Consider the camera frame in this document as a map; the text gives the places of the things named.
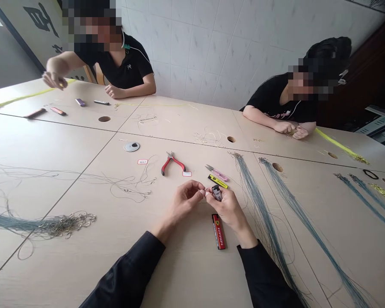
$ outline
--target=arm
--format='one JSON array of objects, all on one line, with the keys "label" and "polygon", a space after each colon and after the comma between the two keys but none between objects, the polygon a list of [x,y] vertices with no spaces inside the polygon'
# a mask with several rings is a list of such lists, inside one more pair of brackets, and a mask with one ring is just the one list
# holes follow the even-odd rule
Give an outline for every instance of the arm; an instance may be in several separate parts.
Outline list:
[{"label": "arm", "polygon": [[166,247],[145,232],[100,279],[80,308],[140,307],[145,288]]},{"label": "arm", "polygon": [[310,135],[314,132],[315,128],[317,127],[316,122],[300,123],[299,125],[306,129]]},{"label": "arm", "polygon": [[154,94],[156,92],[154,73],[144,76],[142,80],[144,84],[129,89],[120,89],[110,84],[106,86],[106,93],[115,99]]},{"label": "arm", "polygon": [[305,122],[305,123],[300,123],[296,127],[296,132],[292,135],[294,139],[303,139],[308,135],[311,135],[315,128],[317,127],[316,122]]},{"label": "arm", "polygon": [[278,266],[255,237],[234,192],[222,187],[219,189],[221,202],[214,198],[211,188],[206,189],[205,198],[221,219],[233,229],[240,242],[237,248],[243,261],[253,306],[303,307],[295,292],[287,285]]},{"label": "arm", "polygon": [[145,288],[172,231],[204,197],[204,186],[188,181],[179,186],[163,219],[144,235],[104,275],[80,308],[141,306]]},{"label": "arm", "polygon": [[85,62],[75,52],[65,51],[47,61],[47,71],[43,74],[43,80],[49,87],[63,90],[68,85],[64,76],[84,65]]},{"label": "arm", "polygon": [[270,128],[274,128],[278,123],[277,120],[270,118],[265,115],[261,110],[255,108],[254,106],[247,105],[244,108],[243,115],[248,119],[255,123],[261,124],[263,126],[267,126]]},{"label": "arm", "polygon": [[289,122],[277,121],[265,115],[261,110],[254,106],[247,105],[244,108],[243,115],[255,123],[272,128],[279,133],[289,133],[295,129],[295,126]]}]

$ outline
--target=black chinese character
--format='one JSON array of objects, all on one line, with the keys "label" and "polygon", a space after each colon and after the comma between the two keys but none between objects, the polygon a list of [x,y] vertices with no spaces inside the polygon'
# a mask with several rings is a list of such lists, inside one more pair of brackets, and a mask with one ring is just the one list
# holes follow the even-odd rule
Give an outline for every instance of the black chinese character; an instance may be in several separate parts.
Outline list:
[{"label": "black chinese character", "polygon": [[57,45],[53,45],[52,47],[56,50],[56,53],[62,53],[63,52],[63,47],[60,47]]},{"label": "black chinese character", "polygon": [[23,8],[27,13],[29,13],[31,19],[33,19],[34,24],[36,25],[37,28],[50,32],[50,29],[48,28],[48,25],[50,25],[51,29],[53,29],[54,35],[59,37],[59,35],[56,32],[56,29],[54,29],[50,16],[46,12],[46,9],[41,3],[38,3],[38,5],[43,12],[41,12],[39,9],[36,9],[36,8],[30,8],[25,6],[23,6]]}]

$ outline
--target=pink scissors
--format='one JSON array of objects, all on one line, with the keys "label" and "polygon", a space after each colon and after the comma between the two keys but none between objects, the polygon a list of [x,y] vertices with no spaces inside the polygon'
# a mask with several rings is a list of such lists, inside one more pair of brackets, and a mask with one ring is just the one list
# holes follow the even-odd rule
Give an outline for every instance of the pink scissors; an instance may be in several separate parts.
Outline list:
[{"label": "pink scissors", "polygon": [[205,165],[205,167],[210,170],[213,174],[219,176],[223,181],[228,181],[228,177],[226,177],[225,175],[223,175],[221,172],[219,172],[218,170],[215,170],[213,167],[211,167],[210,165]]}]

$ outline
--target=hair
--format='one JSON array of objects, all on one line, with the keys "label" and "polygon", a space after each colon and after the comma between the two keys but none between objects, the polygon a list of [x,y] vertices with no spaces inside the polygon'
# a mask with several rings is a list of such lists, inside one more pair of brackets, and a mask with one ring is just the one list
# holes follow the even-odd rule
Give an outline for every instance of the hair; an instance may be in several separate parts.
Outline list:
[{"label": "hair", "polygon": [[309,73],[314,86],[335,85],[349,65],[351,51],[350,38],[327,38],[311,46],[297,69]]}]

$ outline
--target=white tiled wall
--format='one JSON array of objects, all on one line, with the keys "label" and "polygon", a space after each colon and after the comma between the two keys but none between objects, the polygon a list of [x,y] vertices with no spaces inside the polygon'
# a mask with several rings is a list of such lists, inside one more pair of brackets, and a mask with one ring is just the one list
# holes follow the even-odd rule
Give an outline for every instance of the white tiled wall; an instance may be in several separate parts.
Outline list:
[{"label": "white tiled wall", "polygon": [[356,49],[385,14],[346,0],[116,0],[152,62],[157,94],[240,109],[309,47],[348,36]]}]

